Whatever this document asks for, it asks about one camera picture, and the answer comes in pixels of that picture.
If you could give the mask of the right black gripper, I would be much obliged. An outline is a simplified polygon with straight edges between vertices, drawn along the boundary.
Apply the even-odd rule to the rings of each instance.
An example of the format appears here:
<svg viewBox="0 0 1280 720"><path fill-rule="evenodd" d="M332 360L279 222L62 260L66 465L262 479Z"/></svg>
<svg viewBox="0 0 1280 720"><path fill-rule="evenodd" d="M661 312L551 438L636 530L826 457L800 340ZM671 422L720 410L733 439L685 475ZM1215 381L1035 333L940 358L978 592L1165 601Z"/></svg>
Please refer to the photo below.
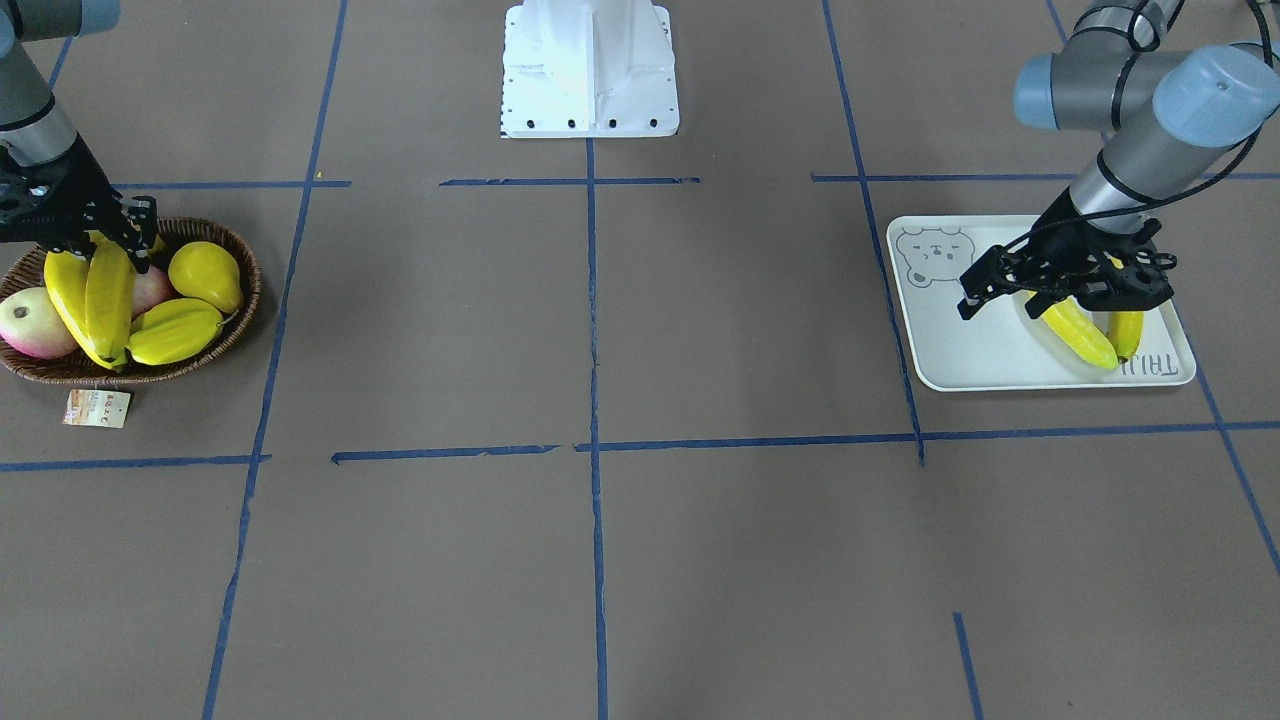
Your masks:
<svg viewBox="0 0 1280 720"><path fill-rule="evenodd" d="M157 200L122 199L79 135L55 158L29 165L36 146L3 136L3 243L37 243L50 251L90 251L97 232L131 256L145 275L157 241Z"/></svg>

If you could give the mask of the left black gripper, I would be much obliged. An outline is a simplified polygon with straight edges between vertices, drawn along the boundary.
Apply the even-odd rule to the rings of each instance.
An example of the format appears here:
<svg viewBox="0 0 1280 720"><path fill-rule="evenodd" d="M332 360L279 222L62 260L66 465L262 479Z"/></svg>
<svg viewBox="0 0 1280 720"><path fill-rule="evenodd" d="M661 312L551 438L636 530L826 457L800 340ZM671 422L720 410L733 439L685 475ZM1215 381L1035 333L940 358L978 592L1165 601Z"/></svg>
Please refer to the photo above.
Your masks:
<svg viewBox="0 0 1280 720"><path fill-rule="evenodd" d="M1133 232L1112 232L1085 219L1064 190L1018 249L987 249L959 278L959 316L969 322L988 302L1023 291L1029 320L1075 299L1092 313L1147 311L1174 296L1169 273L1178 265L1156 247L1162 223L1139 219Z"/></svg>

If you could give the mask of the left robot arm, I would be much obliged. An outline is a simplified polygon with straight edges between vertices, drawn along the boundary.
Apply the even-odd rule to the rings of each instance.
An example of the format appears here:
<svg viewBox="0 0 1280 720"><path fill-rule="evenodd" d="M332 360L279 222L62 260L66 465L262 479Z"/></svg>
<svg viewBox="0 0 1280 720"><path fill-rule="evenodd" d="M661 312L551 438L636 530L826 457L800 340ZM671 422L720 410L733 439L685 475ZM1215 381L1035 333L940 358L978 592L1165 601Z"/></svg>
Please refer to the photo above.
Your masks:
<svg viewBox="0 0 1280 720"><path fill-rule="evenodd" d="M1156 211L1230 176L1277 111L1277 54L1261 5L1258 36L1189 53L1164 49L1179 1L1094 1L1056 54L1015 83L1018 119L1108 140L1014 241L960 275L959 315L1025 291L1037 319L1073 299L1093 313L1147 311L1172 297L1176 259L1155 246Z"/></svg>

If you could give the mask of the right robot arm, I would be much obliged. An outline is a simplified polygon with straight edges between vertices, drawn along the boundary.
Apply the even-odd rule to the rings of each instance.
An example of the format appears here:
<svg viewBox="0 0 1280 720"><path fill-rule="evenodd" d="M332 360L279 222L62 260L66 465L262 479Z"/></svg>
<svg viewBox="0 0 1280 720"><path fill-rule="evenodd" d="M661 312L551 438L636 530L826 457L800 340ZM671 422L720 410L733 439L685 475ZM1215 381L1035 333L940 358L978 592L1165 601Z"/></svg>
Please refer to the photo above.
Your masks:
<svg viewBox="0 0 1280 720"><path fill-rule="evenodd" d="M92 258L90 233L99 232L143 274L157 238L155 199L113 187L26 51L27 42L113 29L120 13L119 1L1 4L3 242Z"/></svg>

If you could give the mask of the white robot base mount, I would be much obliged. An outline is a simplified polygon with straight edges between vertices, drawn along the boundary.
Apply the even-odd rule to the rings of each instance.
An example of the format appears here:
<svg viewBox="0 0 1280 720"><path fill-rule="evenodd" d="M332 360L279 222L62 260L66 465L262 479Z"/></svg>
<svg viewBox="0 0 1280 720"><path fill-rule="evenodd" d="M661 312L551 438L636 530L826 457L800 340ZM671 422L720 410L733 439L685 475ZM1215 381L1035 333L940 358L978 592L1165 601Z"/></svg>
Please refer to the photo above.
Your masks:
<svg viewBox="0 0 1280 720"><path fill-rule="evenodd" d="M500 135L659 138L681 115L669 12L653 1L522 1L503 19Z"/></svg>

